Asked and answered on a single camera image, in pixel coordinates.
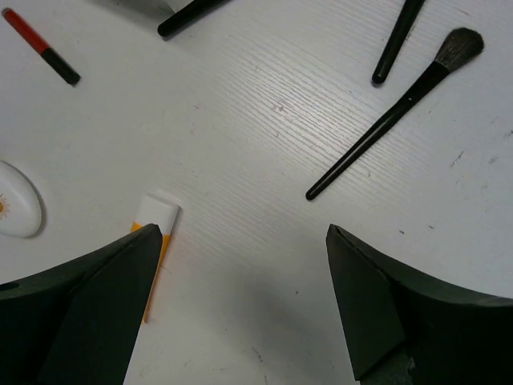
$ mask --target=red pen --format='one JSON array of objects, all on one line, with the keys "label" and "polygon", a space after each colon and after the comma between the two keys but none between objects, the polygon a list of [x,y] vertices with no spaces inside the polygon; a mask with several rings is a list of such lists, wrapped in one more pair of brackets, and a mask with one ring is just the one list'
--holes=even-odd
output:
[{"label": "red pen", "polygon": [[74,86],[79,82],[80,75],[19,14],[11,8],[5,8],[2,10],[2,16],[66,83]]}]

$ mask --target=white cap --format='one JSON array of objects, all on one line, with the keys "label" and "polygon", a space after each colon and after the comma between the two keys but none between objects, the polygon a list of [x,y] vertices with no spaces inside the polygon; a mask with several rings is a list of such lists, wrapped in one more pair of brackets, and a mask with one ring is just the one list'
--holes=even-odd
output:
[{"label": "white cap", "polygon": [[158,225],[162,234],[170,234],[180,207],[153,195],[143,197],[135,222],[141,226],[153,223]]}]

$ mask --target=black handle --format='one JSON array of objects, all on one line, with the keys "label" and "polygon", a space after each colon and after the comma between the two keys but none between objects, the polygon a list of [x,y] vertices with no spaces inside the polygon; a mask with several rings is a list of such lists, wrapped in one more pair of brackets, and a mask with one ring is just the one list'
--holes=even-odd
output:
[{"label": "black handle", "polygon": [[374,74],[372,75],[372,82],[374,84],[382,84],[385,82],[424,1],[425,0],[405,1],[388,43],[385,46],[385,50],[383,50],[382,57],[379,59],[376,70],[374,70]]},{"label": "black handle", "polygon": [[194,0],[182,10],[172,15],[168,20],[159,25],[158,32],[163,38],[169,38],[180,32],[196,20],[209,14],[217,7],[222,6],[228,0]]},{"label": "black handle", "polygon": [[417,79],[406,94],[383,115],[351,147],[351,149],[328,170],[322,178],[306,193],[311,201],[336,180],[356,159],[384,136],[415,104],[435,88],[450,74],[442,64],[433,62]]}]

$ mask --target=scratch mark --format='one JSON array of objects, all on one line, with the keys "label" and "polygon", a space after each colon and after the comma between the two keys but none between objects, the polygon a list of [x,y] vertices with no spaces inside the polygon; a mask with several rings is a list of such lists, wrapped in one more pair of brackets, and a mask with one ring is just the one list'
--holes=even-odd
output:
[{"label": "scratch mark", "polygon": [[258,360],[260,361],[260,363],[263,363],[264,360],[262,359],[262,356],[260,355],[260,353],[258,352],[257,349],[255,349],[253,346],[251,346],[251,348],[253,349],[253,351],[255,352],[256,356],[258,357]]},{"label": "scratch mark", "polygon": [[455,10],[457,10],[458,12],[462,13],[462,14],[465,14],[467,16],[470,16],[471,14],[469,14],[468,12],[466,12],[465,10],[460,10],[459,8],[454,8]]},{"label": "scratch mark", "polygon": [[453,160],[453,162],[450,164],[449,168],[453,168],[460,159],[462,159],[462,156],[465,152],[461,151],[456,159]]}]

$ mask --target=black makeup brush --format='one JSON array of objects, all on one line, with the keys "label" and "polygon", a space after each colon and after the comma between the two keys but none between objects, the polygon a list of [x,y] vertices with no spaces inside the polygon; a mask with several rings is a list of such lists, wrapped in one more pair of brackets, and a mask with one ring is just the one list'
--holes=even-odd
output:
[{"label": "black makeup brush", "polygon": [[411,26],[414,25],[414,21],[417,18],[418,12],[422,8],[424,1],[425,0],[405,1],[388,43],[385,46],[385,50],[382,53],[382,57],[379,59],[376,70],[372,75],[373,84],[379,85],[385,82],[386,77],[390,72],[390,68],[392,68],[395,59],[398,57],[402,44],[410,32]]},{"label": "black makeup brush", "polygon": [[193,0],[182,10],[172,15],[159,25],[159,35],[165,39],[171,38],[187,26],[222,6],[229,0]]},{"label": "black makeup brush", "polygon": [[484,49],[479,33],[467,28],[450,32],[432,64],[406,94],[367,131],[358,142],[306,193],[311,201],[338,178],[361,154],[385,135],[415,104],[451,72],[478,56]]}]

